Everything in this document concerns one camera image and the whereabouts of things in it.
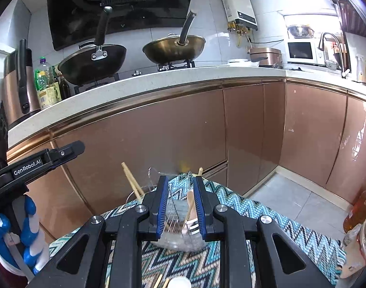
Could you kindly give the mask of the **white ceramic spoon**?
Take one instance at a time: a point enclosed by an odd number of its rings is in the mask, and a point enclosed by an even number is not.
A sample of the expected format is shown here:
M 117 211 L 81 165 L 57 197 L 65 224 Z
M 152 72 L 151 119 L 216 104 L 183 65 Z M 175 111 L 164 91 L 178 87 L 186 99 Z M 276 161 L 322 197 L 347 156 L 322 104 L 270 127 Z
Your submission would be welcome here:
M 167 288 L 191 288 L 190 280 L 185 276 L 177 276 L 168 282 Z

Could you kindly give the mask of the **chrome kitchen faucet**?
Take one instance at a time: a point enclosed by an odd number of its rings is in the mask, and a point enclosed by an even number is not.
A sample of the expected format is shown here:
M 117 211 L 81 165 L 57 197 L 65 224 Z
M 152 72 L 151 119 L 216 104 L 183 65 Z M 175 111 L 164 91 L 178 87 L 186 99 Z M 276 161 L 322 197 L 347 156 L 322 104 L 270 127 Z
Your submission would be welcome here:
M 324 65 L 329 70 L 339 72 L 345 79 L 350 69 L 347 66 L 344 46 L 340 39 L 332 33 L 324 32 L 321 34 L 318 50 L 323 54 Z

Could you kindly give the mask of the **blue white glove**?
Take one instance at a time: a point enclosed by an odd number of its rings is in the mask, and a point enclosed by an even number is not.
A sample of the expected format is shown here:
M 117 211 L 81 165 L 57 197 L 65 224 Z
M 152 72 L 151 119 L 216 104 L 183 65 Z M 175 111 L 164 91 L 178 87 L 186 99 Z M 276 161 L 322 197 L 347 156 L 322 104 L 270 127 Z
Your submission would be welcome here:
M 39 227 L 39 217 L 35 202 L 27 195 L 17 198 L 12 203 L 12 210 L 18 215 L 20 232 L 11 231 L 11 222 L 8 217 L 0 213 L 0 265 L 8 273 L 16 276 L 26 276 L 29 269 L 38 274 L 49 261 L 49 246 L 45 241 L 44 232 Z M 23 246 L 20 253 L 24 268 L 15 261 L 11 253 L 12 246 Z

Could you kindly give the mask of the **copper thermos kettle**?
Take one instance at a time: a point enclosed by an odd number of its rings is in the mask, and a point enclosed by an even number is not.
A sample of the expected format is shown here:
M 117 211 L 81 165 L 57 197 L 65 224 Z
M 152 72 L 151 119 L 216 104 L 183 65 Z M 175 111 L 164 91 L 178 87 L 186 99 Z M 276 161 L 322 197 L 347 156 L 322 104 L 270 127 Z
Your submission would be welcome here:
M 2 83 L 2 101 L 10 129 L 41 110 L 34 82 L 32 52 L 26 39 L 21 39 L 16 50 L 6 56 Z

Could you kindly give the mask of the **green capped oil bottle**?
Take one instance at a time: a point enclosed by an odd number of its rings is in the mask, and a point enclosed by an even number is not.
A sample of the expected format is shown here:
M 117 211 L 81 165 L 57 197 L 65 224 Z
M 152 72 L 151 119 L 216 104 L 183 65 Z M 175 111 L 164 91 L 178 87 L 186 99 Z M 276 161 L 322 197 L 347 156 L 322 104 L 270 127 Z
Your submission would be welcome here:
M 54 67 L 46 61 L 45 57 L 40 58 L 40 66 L 35 70 L 35 88 L 41 109 L 46 109 L 61 101 L 59 83 L 56 79 Z

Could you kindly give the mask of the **gas stove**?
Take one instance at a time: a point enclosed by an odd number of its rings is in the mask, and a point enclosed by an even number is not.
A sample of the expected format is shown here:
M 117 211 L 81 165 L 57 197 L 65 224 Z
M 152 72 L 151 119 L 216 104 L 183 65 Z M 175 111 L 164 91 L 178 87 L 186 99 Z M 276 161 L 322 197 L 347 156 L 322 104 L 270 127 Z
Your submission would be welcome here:
M 185 60 L 181 63 L 168 63 L 167 65 L 155 65 L 151 67 L 145 67 L 138 70 L 130 70 L 128 72 L 121 72 L 121 73 L 115 73 L 114 75 L 110 77 L 106 77 L 104 79 L 93 81 L 91 83 L 83 84 L 74 86 L 72 89 L 73 95 L 86 92 L 91 89 L 95 89 L 99 86 L 103 86 L 105 84 L 114 83 L 120 80 L 125 79 L 132 79 L 135 77 L 139 77 L 141 75 L 148 75 L 151 73 L 157 73 L 157 72 L 166 72 L 171 70 L 179 70 L 179 69 L 186 69 L 186 68 L 195 68 L 196 64 L 194 60 Z

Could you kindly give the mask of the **black wok with lid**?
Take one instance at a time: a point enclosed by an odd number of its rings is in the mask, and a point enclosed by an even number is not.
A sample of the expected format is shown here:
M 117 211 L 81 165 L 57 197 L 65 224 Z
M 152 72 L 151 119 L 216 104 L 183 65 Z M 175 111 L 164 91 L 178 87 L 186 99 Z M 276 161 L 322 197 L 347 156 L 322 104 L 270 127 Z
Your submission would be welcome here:
M 105 6 L 94 40 L 81 44 L 76 52 L 59 63 L 58 70 L 69 83 L 82 86 L 99 81 L 114 76 L 122 67 L 127 49 L 119 44 L 105 42 L 112 11 L 111 6 Z

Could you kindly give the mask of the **cooking oil bottle on floor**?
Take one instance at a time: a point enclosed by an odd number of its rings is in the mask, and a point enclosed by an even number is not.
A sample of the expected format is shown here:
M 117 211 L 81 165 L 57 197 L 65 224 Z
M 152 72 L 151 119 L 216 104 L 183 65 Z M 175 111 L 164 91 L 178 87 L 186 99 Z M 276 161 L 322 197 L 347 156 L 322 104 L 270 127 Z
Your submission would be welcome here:
M 357 224 L 362 224 L 366 219 L 366 190 L 362 192 L 353 208 L 343 222 L 345 233 L 351 231 Z

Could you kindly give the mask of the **brass coloured wok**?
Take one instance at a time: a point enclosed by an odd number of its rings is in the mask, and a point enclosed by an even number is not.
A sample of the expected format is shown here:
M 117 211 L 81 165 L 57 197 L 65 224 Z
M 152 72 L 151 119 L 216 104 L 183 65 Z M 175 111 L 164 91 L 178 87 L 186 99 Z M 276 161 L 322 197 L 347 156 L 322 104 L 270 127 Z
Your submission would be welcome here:
M 162 66 L 198 58 L 204 50 L 206 39 L 189 34 L 196 16 L 196 12 L 189 11 L 179 35 L 170 35 L 146 44 L 143 47 L 146 57 Z

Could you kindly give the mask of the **beige waste bin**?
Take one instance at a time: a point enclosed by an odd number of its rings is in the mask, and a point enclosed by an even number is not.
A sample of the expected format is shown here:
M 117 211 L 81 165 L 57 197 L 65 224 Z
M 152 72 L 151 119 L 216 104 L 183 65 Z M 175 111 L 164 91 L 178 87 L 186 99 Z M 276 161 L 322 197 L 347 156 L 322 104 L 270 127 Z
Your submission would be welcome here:
M 366 266 L 366 219 L 349 231 L 343 240 L 346 262 L 341 278 L 349 278 Z

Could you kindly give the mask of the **copper rice cooker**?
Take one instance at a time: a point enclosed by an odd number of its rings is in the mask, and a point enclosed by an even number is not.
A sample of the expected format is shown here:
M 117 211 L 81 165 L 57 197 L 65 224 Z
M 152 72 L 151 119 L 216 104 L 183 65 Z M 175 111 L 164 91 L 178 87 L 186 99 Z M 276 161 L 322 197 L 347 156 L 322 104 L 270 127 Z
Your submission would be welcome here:
M 283 68 L 282 52 L 276 48 L 251 48 L 250 59 L 258 62 L 259 66 L 270 68 Z

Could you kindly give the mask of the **white microwave oven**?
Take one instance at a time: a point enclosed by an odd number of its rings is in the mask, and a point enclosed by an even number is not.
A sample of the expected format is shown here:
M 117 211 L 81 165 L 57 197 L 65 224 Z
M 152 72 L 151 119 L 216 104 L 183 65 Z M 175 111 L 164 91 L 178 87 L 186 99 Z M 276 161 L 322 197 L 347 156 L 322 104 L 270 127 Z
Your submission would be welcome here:
M 286 55 L 289 63 L 324 66 L 323 52 L 318 48 L 315 38 L 296 38 L 287 41 Z

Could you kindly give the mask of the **black range hood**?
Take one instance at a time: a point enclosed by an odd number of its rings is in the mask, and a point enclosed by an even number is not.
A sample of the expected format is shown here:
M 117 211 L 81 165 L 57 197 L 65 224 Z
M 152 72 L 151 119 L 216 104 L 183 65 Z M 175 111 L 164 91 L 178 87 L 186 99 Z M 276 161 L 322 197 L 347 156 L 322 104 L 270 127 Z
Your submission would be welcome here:
M 181 27 L 191 0 L 47 0 L 52 44 L 60 50 L 96 35 L 103 8 L 113 11 L 107 33 Z

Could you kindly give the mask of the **white water heater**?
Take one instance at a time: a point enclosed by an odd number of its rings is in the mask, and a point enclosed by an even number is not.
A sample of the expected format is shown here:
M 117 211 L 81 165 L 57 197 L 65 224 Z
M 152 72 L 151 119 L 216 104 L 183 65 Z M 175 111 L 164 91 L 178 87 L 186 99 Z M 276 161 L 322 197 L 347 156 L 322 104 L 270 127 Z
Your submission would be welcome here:
M 228 22 L 258 30 L 256 16 L 250 0 L 222 0 Z

